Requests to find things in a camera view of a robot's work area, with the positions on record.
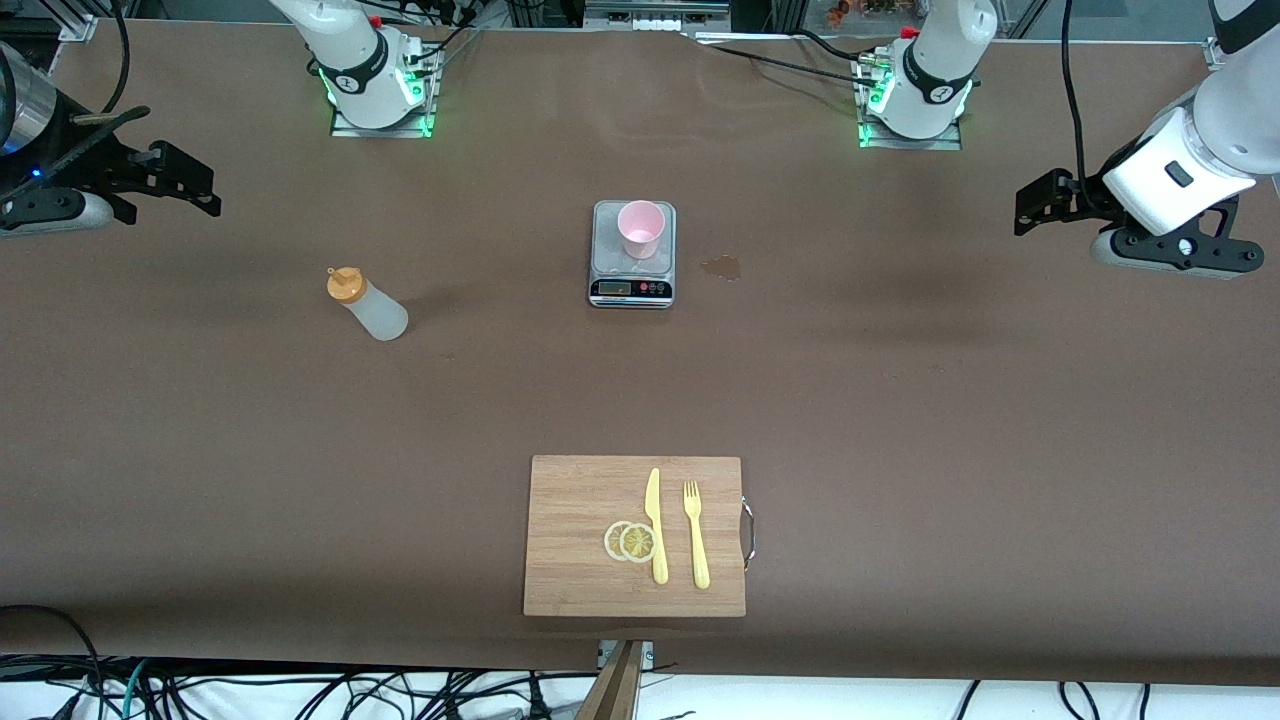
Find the fork handle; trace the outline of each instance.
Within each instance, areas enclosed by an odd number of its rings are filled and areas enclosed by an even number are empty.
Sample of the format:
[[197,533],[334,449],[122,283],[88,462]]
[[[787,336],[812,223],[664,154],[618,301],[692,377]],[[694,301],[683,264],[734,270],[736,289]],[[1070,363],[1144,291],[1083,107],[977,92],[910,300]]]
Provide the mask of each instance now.
[[707,568],[707,548],[703,547],[703,528],[698,518],[689,520],[694,533],[694,585],[704,591],[712,587],[712,571]]

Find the brown liquid puddle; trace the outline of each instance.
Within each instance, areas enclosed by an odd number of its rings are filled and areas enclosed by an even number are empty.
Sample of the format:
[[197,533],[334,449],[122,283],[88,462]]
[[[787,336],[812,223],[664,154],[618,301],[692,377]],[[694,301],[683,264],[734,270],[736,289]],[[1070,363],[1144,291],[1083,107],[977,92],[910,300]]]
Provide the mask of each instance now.
[[707,260],[701,263],[701,266],[707,274],[724,278],[730,282],[742,277],[742,264],[732,255],[721,255],[714,260]]

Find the orange bottle cap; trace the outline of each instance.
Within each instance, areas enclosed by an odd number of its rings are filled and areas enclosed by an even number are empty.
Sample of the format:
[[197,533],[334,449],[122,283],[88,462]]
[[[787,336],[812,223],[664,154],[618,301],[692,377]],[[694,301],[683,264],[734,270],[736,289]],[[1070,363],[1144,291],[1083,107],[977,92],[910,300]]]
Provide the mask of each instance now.
[[329,297],[343,305],[351,305],[365,296],[369,290],[369,281],[365,279],[360,268],[329,268],[329,282],[326,283]]

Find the white floor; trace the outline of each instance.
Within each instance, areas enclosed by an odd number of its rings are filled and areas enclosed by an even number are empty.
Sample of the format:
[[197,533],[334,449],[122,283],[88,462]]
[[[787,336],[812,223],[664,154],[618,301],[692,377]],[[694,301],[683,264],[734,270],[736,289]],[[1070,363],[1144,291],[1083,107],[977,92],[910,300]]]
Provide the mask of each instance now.
[[[381,675],[371,675],[356,691],[370,687]],[[522,678],[518,673],[493,673],[476,689]],[[439,688],[442,675],[411,675],[413,689]],[[840,719],[840,720],[952,720],[968,680],[872,680],[820,678],[746,678],[708,675],[646,676],[640,693],[637,720],[664,720],[694,711],[690,720],[750,719]],[[289,720],[323,685],[276,685],[270,688],[204,684],[183,693],[188,703],[210,720]],[[552,707],[581,701],[590,680],[543,683]],[[123,688],[114,688],[120,692]],[[1138,685],[1089,684],[1101,720],[1138,717]],[[51,716],[72,694],[70,689],[42,683],[0,683],[0,720],[32,720]],[[351,696],[333,693],[315,720],[338,720]],[[403,694],[383,694],[407,714]],[[1088,719],[1083,696],[1070,696]],[[504,708],[522,707],[515,697],[486,698],[467,703],[462,716],[493,717]],[[74,720],[96,717],[96,703],[82,702]],[[969,706],[968,720],[987,719],[1071,720],[1057,697],[1055,683],[984,682]],[[1149,720],[1272,720],[1280,717],[1280,688],[1216,688],[1203,685],[1156,685],[1151,693]],[[399,711],[381,702],[366,702],[351,720],[399,720]]]

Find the wooden block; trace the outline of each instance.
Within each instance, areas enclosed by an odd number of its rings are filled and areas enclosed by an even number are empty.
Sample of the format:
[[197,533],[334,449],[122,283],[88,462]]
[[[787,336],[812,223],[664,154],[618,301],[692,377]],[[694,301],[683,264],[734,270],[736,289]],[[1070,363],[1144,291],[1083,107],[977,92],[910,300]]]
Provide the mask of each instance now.
[[[649,471],[662,471],[662,528],[671,579],[653,582],[649,562],[604,551],[618,520],[649,523]],[[712,584],[694,587],[684,483],[703,498],[703,541]],[[737,457],[538,455],[529,492],[525,615],[579,618],[741,618],[746,580],[739,534],[742,464]]]

